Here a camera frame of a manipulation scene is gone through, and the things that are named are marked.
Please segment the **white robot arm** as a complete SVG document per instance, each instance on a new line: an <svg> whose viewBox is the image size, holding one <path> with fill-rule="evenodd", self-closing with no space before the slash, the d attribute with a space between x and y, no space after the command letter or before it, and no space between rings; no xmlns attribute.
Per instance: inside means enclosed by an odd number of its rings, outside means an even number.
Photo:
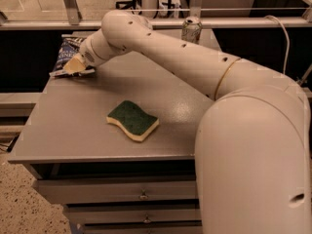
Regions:
<svg viewBox="0 0 312 234"><path fill-rule="evenodd" d="M111 11L69 73L135 51L212 98L195 140L204 234L311 234L307 95L290 77Z"/></svg>

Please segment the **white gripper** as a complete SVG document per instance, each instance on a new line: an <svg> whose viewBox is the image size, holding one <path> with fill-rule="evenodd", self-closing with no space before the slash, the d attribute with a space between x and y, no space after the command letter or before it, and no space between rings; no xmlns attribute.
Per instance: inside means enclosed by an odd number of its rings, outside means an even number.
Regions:
<svg viewBox="0 0 312 234"><path fill-rule="evenodd" d="M63 67L68 74L84 71L86 64L97 67L114 57L124 54L122 49L108 43L101 30L89 35L82 42L79 53Z"/></svg>

